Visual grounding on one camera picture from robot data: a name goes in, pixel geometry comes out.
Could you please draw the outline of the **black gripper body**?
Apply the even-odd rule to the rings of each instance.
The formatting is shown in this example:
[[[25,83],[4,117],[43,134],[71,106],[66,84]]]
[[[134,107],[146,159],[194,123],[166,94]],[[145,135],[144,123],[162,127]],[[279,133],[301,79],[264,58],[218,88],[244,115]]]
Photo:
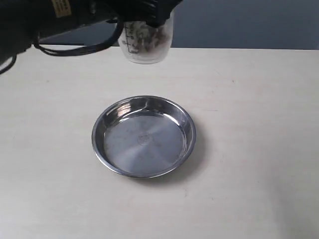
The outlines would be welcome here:
[[[180,0],[72,0],[71,8],[80,25],[121,20],[159,27],[180,3]]]

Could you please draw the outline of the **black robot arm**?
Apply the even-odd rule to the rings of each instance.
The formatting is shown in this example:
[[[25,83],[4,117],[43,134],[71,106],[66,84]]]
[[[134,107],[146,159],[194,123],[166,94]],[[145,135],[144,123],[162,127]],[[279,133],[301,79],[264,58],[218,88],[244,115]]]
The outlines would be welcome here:
[[[110,48],[124,24],[143,21],[161,26],[178,0],[2,0],[0,2],[0,61],[25,52],[31,46],[50,56],[82,56]],[[105,41],[72,50],[41,47],[39,41],[68,31],[106,21],[116,23]]]

